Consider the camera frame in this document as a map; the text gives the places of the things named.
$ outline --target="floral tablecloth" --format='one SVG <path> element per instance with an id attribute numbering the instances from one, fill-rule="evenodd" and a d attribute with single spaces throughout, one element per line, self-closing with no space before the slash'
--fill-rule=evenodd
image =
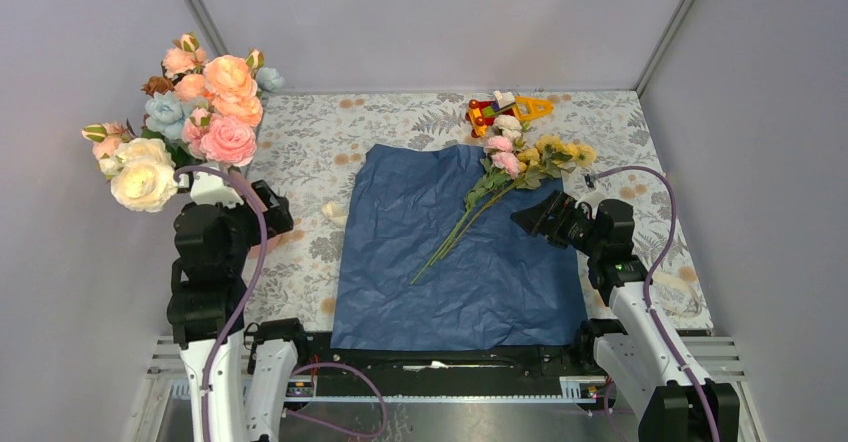
<path id="1" fill-rule="evenodd" d="M 552 115 L 533 122 L 529 138 L 553 133 L 597 149 L 590 168 L 601 171 L 641 164 L 660 169 L 651 134 L 635 92 L 535 92 L 520 95 L 554 103 Z M 265 179 L 288 197 L 295 229 L 269 254 L 246 319 L 262 322 L 298 317 L 307 330 L 331 330 L 338 288 L 344 230 L 321 213 L 330 201 L 346 207 L 354 176 L 374 144 L 439 150 L 453 144 L 479 144 L 465 121 L 468 100 L 491 94 L 280 95 L 267 100 L 259 133 L 259 151 L 250 180 Z M 603 179 L 599 187 L 635 209 L 636 251 L 650 264 L 668 236 L 671 207 L 662 184 L 644 173 Z M 588 189 L 581 173 L 565 181 L 565 190 Z M 612 317 L 591 288 L 585 257 L 580 280 L 589 317 Z M 248 261 L 245 274 L 255 267 Z M 686 239 L 675 237 L 657 277 L 660 302 L 678 328 L 712 328 L 704 296 L 692 266 Z"/>

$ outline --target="white wall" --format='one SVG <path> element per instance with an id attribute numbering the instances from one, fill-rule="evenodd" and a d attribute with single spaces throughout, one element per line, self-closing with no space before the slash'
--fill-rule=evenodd
<path id="1" fill-rule="evenodd" d="M 631 88 L 680 0 L 204 0 L 297 91 Z"/>
<path id="2" fill-rule="evenodd" d="M 0 439 L 115 441 L 166 326 L 171 213 L 120 207 L 82 126 L 130 117 L 182 0 L 0 0 Z"/>
<path id="3" fill-rule="evenodd" d="M 698 0 L 643 98 L 771 441 L 845 440 L 848 0 Z"/>

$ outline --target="small white object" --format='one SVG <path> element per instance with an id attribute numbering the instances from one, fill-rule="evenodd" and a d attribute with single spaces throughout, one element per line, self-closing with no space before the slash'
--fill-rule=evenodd
<path id="1" fill-rule="evenodd" d="M 225 172 L 214 162 L 207 162 L 203 165 Z M 190 195 L 191 200 L 197 205 L 223 204 L 228 209 L 232 209 L 244 202 L 235 189 L 224 183 L 224 179 L 205 172 L 194 173 L 194 183 L 191 186 Z"/>
<path id="2" fill-rule="evenodd" d="M 324 214 L 330 222 L 339 227 L 347 225 L 347 211 L 342 209 L 341 206 L 335 202 L 327 202 L 324 204 L 324 206 L 321 207 L 321 213 Z"/>
<path id="3" fill-rule="evenodd" d="M 512 92 L 501 93 L 500 90 L 496 90 L 495 101 L 498 103 L 498 109 L 503 109 L 515 103 L 515 96 L 512 95 Z"/>

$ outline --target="toy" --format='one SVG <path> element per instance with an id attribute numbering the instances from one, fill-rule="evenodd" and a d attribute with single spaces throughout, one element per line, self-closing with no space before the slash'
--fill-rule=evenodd
<path id="1" fill-rule="evenodd" d="M 471 122 L 472 137 L 486 135 L 488 127 L 495 123 L 495 117 L 501 114 L 512 115 L 521 122 L 530 122 L 554 111 L 554 104 L 545 99 L 517 97 L 512 92 L 501 93 L 498 90 L 494 96 L 495 100 L 468 101 L 465 120 Z"/>

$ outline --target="blue cloth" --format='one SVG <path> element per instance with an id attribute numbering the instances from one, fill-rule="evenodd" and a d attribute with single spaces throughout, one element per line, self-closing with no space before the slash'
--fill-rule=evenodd
<path id="1" fill-rule="evenodd" d="M 368 152 L 350 201 L 334 348 L 571 343 L 586 319 L 574 249 L 530 237 L 509 218 L 561 188 L 559 180 L 511 191 L 409 285 L 462 217 L 483 156 L 466 145 L 436 152 L 376 145 Z"/>

